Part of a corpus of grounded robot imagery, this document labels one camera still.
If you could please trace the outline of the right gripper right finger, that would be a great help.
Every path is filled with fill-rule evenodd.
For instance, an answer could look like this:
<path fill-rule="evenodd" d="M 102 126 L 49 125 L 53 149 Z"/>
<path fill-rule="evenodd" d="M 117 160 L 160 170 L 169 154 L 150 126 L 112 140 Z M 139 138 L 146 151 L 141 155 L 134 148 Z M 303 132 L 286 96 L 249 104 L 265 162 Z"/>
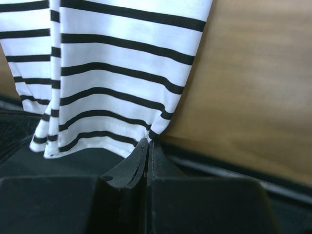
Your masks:
<path fill-rule="evenodd" d="M 165 155 L 160 143 L 149 143 L 147 180 L 154 177 L 184 177 L 185 174 Z"/>

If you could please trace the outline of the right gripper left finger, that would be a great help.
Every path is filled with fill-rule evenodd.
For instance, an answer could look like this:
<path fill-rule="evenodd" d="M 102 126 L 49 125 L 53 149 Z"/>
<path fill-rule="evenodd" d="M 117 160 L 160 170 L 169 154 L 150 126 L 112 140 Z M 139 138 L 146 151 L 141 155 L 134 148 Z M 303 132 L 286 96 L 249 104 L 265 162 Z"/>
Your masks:
<path fill-rule="evenodd" d="M 143 138 L 130 155 L 100 178 L 116 189 L 136 186 L 144 175 L 148 141 Z"/>

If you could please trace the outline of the black white striped tank top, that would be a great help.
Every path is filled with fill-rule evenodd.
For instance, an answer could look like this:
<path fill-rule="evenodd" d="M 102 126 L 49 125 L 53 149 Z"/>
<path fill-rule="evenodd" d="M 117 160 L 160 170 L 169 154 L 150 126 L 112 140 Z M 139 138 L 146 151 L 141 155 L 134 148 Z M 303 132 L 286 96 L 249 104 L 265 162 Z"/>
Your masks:
<path fill-rule="evenodd" d="M 168 126 L 210 0 L 3 0 L 0 43 L 25 111 L 30 149 L 128 157 Z"/>

